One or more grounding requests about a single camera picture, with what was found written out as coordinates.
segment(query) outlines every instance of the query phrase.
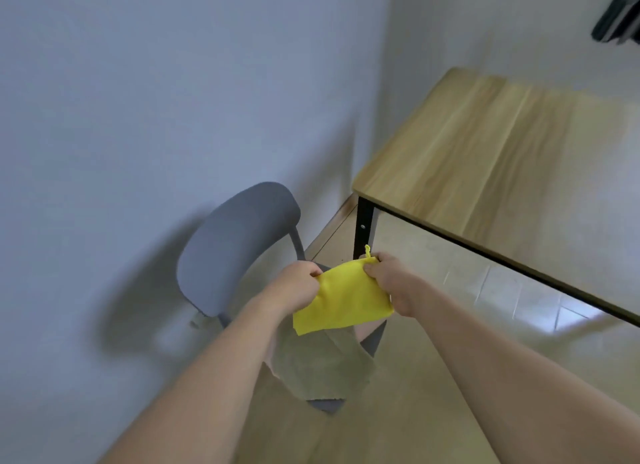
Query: forearm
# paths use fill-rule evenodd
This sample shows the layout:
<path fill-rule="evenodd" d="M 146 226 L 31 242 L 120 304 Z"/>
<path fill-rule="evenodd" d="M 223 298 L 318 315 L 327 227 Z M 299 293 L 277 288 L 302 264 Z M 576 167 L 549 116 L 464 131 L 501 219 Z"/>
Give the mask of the forearm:
<path fill-rule="evenodd" d="M 640 462 L 640 419 L 418 278 L 414 316 L 501 462 Z"/>
<path fill-rule="evenodd" d="M 104 463 L 226 463 L 282 314 L 254 299 L 117 441 Z"/>

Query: hand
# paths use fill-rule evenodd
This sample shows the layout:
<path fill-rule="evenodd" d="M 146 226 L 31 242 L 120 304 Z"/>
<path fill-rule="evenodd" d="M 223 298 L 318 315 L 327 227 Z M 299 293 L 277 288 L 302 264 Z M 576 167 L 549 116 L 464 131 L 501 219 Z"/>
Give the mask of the hand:
<path fill-rule="evenodd" d="M 417 276 L 389 253 L 381 251 L 372 255 L 380 263 L 365 264 L 364 272 L 369 277 L 376 279 L 380 288 L 391 296 L 391 304 L 398 314 L 412 317 L 413 309 L 409 288 L 411 287 L 411 279 Z"/>
<path fill-rule="evenodd" d="M 314 277 L 320 274 L 322 270 L 313 262 L 293 262 L 258 297 L 284 317 L 311 304 L 320 288 Z"/>

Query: yellow pouch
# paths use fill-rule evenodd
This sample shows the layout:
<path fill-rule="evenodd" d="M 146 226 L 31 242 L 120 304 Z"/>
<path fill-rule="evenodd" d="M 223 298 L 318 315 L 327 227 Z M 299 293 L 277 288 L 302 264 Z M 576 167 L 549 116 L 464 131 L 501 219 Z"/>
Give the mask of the yellow pouch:
<path fill-rule="evenodd" d="M 366 246 L 367 257 L 352 260 L 320 274 L 320 290 L 304 309 L 293 314 L 298 336 L 322 329 L 337 329 L 377 321 L 394 311 L 389 295 L 369 277 L 364 264 L 379 264 Z"/>

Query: person's left arm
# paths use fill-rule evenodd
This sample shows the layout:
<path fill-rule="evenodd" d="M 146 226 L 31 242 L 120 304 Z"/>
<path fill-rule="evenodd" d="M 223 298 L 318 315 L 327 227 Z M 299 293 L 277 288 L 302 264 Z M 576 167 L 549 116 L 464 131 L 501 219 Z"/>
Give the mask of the person's left arm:
<path fill-rule="evenodd" d="M 321 272 L 313 262 L 284 268 L 140 414 L 100 463 L 230 462 L 269 342 L 284 316 L 316 296 L 314 277 Z"/>

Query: wooden tabletop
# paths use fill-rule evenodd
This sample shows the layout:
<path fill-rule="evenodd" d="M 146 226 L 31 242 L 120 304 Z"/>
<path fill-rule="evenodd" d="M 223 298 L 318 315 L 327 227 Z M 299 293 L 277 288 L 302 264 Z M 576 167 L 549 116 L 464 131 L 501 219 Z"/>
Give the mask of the wooden tabletop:
<path fill-rule="evenodd" d="M 640 313 L 640 109 L 455 68 L 353 190 Z"/>

